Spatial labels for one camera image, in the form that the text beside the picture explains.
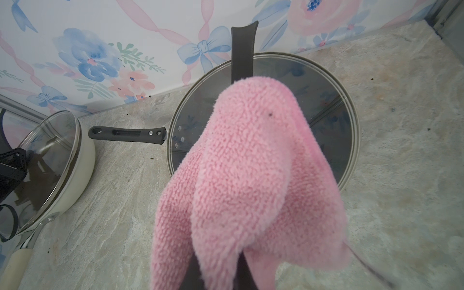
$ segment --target stainless steel rim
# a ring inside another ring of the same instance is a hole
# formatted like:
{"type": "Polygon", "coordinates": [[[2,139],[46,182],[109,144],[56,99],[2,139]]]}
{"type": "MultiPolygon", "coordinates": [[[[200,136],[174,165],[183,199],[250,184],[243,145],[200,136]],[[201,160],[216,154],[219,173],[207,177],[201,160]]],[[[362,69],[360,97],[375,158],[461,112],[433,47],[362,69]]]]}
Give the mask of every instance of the stainless steel rim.
{"type": "MultiPolygon", "coordinates": [[[[70,111],[59,111],[56,112],[55,114],[49,116],[45,120],[43,120],[36,129],[34,129],[27,137],[19,144],[18,147],[21,147],[24,143],[29,142],[32,137],[35,135],[36,130],[38,128],[41,128],[45,123],[48,122],[50,118],[55,116],[56,114],[62,113],[62,112],[69,112],[70,111]]],[[[46,210],[53,204],[53,202],[56,200],[56,198],[59,196],[59,193],[63,189],[64,185],[66,185],[66,182],[68,181],[71,173],[73,172],[73,169],[76,164],[78,152],[81,146],[81,139],[82,139],[82,132],[81,132],[81,124],[79,123],[79,120],[74,116],[74,114],[71,113],[71,115],[74,117],[74,121],[76,124],[76,134],[74,135],[74,143],[71,148],[71,154],[68,158],[68,161],[66,162],[66,167],[64,168],[63,174],[61,174],[60,179],[58,180],[58,183],[52,190],[52,193],[49,195],[45,203],[40,207],[40,209],[36,212],[36,214],[32,217],[30,221],[28,221],[24,226],[22,226],[16,234],[19,234],[20,232],[24,232],[27,228],[29,228],[31,225],[33,225],[37,220],[39,220],[42,215],[46,212],[46,210]]]]}
{"type": "MultiPolygon", "coordinates": [[[[340,191],[342,191],[345,188],[345,186],[347,185],[348,180],[351,178],[351,175],[353,174],[354,168],[356,166],[356,162],[358,161],[359,147],[360,147],[360,142],[361,142],[361,130],[360,130],[360,126],[359,126],[358,113],[357,113],[356,108],[355,108],[355,106],[353,104],[352,98],[348,94],[345,87],[335,78],[335,76],[332,75],[328,70],[326,70],[320,64],[318,64],[318,63],[316,63],[316,62],[314,62],[314,61],[312,61],[310,59],[303,58],[303,57],[300,57],[300,56],[295,55],[295,54],[283,53],[283,52],[260,52],[260,53],[255,53],[253,58],[265,58],[265,57],[268,57],[268,56],[281,56],[281,57],[283,56],[283,57],[286,57],[286,58],[289,58],[289,59],[297,58],[300,61],[303,61],[303,62],[307,63],[309,66],[311,66],[313,69],[318,71],[321,75],[323,75],[337,89],[338,93],[342,97],[342,100],[343,100],[345,106],[347,107],[350,122],[352,124],[351,125],[352,139],[351,139],[350,157],[349,157],[348,164],[347,164],[347,167],[345,169],[345,172],[343,173],[342,178],[340,178],[340,181],[338,182],[338,188],[340,189],[340,191]]],[[[178,117],[179,112],[184,107],[185,99],[188,98],[190,96],[190,94],[195,89],[197,89],[210,75],[222,70],[223,68],[225,68],[227,66],[230,66],[231,62],[232,61],[230,61],[230,60],[226,61],[226,62],[216,66],[215,68],[210,70],[207,74],[202,76],[188,90],[187,94],[185,94],[185,96],[180,101],[180,105],[177,106],[177,109],[176,109],[175,113],[173,114],[173,117],[171,119],[171,123],[169,125],[167,149],[166,149],[166,154],[167,154],[166,157],[167,157],[167,161],[168,161],[168,168],[169,168],[169,173],[171,174],[171,176],[174,174],[174,166],[173,166],[173,163],[172,163],[172,158],[171,158],[171,153],[170,153],[171,152],[171,149],[170,149],[171,148],[171,142],[172,142],[171,140],[172,140],[173,132],[174,132],[173,126],[174,126],[174,121],[178,117]]]]}

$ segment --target white ceramic pan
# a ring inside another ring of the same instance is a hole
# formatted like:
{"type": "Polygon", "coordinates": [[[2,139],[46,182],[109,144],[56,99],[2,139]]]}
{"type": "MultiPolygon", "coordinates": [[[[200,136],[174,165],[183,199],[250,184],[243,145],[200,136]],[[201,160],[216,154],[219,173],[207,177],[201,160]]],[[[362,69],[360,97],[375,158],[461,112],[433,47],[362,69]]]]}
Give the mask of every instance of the white ceramic pan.
{"type": "Polygon", "coordinates": [[[0,278],[0,290],[18,289],[40,231],[70,208],[87,186],[95,145],[86,132],[71,112],[61,111],[19,145],[27,152],[27,176],[3,200],[9,206],[2,211],[10,209],[11,224],[16,220],[10,238],[21,235],[21,240],[0,278]]]}

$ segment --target cookware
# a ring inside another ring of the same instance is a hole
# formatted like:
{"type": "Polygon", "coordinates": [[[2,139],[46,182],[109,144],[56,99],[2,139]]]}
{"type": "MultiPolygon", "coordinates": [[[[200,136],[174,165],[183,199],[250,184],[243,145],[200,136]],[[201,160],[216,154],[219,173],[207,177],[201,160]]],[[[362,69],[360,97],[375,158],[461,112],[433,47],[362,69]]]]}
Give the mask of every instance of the cookware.
{"type": "MultiPolygon", "coordinates": [[[[217,97],[231,84],[233,57],[232,54],[232,61],[213,68],[193,85],[180,102],[168,130],[94,126],[89,137],[154,144],[167,140],[168,169],[172,175],[203,132],[217,97]]],[[[346,89],[319,64],[287,53],[255,53],[253,75],[277,79],[294,93],[342,190],[354,169],[360,143],[357,113],[346,89]]]]}
{"type": "Polygon", "coordinates": [[[24,179],[2,201],[0,233],[21,235],[0,279],[0,289],[19,287],[38,234],[84,191],[95,165],[94,142],[69,111],[46,118],[18,146],[25,152],[24,179]]]}

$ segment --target green leaves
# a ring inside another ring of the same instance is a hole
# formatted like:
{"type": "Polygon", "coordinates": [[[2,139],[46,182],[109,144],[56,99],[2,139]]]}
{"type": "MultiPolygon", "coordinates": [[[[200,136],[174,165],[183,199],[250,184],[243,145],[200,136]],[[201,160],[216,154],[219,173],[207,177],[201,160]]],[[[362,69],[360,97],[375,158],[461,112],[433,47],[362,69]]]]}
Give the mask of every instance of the green leaves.
{"type": "Polygon", "coordinates": [[[20,83],[23,83],[23,82],[24,82],[23,79],[17,78],[15,75],[12,75],[11,73],[6,72],[6,70],[0,71],[0,77],[3,77],[3,76],[12,78],[12,79],[14,79],[15,81],[18,81],[18,82],[20,82],[20,83]]]}
{"type": "Polygon", "coordinates": [[[74,81],[75,81],[76,83],[80,83],[80,84],[85,84],[85,85],[90,85],[90,86],[93,85],[92,83],[87,82],[87,81],[84,81],[84,80],[82,80],[82,79],[75,79],[74,81]]]}
{"type": "Polygon", "coordinates": [[[78,88],[78,91],[88,92],[88,99],[92,99],[95,96],[95,94],[103,99],[109,99],[116,96],[114,92],[108,90],[108,88],[100,82],[92,83],[80,78],[75,79],[74,82],[76,82],[76,87],[78,88]]]}
{"type": "Polygon", "coordinates": [[[124,64],[128,64],[131,70],[135,71],[137,68],[144,71],[145,68],[148,66],[148,69],[150,71],[164,73],[165,69],[162,69],[161,67],[153,63],[153,59],[155,57],[148,58],[148,56],[145,56],[145,58],[140,58],[143,54],[142,52],[139,52],[137,48],[130,50],[134,47],[132,43],[129,43],[124,49],[122,48],[122,44],[120,42],[116,43],[116,46],[119,52],[121,53],[121,58],[119,60],[121,60],[124,64]]]}

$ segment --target pink cloth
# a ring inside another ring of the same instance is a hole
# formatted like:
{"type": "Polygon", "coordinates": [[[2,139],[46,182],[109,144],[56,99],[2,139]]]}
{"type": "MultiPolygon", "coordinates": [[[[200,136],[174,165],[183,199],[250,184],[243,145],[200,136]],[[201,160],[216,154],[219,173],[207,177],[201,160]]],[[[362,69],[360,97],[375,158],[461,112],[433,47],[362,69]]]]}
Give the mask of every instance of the pink cloth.
{"type": "Polygon", "coordinates": [[[223,91],[158,204],[154,290],[178,289],[193,252],[208,290],[230,290],[244,251],[260,290],[280,262],[347,266],[347,218],[329,164],[291,91],[251,77],[223,91]]]}

